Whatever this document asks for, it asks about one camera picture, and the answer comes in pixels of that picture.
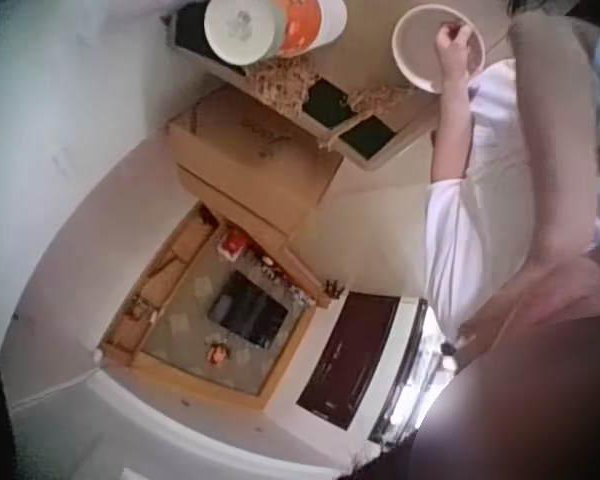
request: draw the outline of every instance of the white floor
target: white floor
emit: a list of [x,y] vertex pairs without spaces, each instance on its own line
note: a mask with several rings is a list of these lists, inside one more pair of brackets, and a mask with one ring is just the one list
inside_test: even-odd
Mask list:
[[364,293],[421,296],[430,159],[425,135],[375,172],[345,160],[293,249],[322,280]]

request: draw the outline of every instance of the person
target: person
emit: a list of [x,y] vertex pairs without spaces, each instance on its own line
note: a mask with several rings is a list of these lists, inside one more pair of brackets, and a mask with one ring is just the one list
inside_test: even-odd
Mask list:
[[458,354],[481,361],[417,434],[341,478],[597,479],[600,30],[519,16],[516,60],[471,85],[470,31],[454,33],[436,39],[427,290],[449,340],[472,335]]
[[[586,258],[600,242],[600,29],[525,13],[510,35],[515,60],[471,84],[471,28],[436,38],[426,296],[461,368],[522,324],[600,314],[600,268]],[[567,292],[584,287],[594,297],[569,312]]]

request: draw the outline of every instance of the cardboard box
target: cardboard box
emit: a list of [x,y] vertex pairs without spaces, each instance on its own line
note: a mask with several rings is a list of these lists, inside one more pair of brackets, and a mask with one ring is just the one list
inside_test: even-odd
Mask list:
[[233,87],[170,122],[168,141],[182,168],[288,236],[316,208],[342,160]]

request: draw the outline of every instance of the dark brown door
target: dark brown door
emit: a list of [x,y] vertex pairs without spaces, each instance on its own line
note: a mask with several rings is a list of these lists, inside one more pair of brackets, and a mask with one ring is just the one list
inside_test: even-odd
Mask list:
[[350,293],[298,405],[347,429],[387,341],[400,299]]

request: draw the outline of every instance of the white bowl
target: white bowl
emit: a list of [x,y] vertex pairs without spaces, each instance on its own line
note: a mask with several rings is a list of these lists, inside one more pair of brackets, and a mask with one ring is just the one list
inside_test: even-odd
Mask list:
[[475,25],[462,13],[444,5],[428,4],[412,8],[396,24],[391,40],[398,68],[415,86],[440,93],[442,71],[435,49],[435,38],[444,23],[470,25],[470,76],[482,71],[486,60],[484,39]]

